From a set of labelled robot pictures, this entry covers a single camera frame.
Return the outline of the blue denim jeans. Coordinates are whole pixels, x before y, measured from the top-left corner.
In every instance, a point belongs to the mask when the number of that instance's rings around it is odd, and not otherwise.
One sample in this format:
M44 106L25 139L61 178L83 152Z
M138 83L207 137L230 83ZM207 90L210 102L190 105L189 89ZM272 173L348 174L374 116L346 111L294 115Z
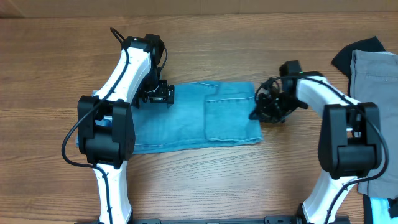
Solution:
M132 109L135 154L230 147L263 140L249 115L255 108L251 82L205 80L175 86L175 103L141 103Z

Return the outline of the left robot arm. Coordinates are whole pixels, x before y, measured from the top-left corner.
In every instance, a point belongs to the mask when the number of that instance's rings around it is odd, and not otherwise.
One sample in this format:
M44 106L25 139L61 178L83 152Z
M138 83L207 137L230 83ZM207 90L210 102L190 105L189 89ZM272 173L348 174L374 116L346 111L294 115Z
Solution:
M78 102L78 148L96 175L101 213L98 223L131 223L127 162L136 135L132 108L139 103L174 103L174 86L161 79L167 59L158 35L124 38L115 32L121 55L107 82Z

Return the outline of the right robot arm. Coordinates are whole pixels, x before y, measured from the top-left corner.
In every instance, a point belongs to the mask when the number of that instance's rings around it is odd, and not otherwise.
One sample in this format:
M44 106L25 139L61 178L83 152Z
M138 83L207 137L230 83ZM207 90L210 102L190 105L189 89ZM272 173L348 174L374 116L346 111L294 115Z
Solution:
M314 189L296 215L266 216L265 223L349 223L349 217L336 214L345 197L354 185L383 175L389 163L377 105L346 96L320 72L304 72L297 60L286 61L278 77L261 83L254 100L251 120L283 123L297 108L312 108L322 119L322 172Z

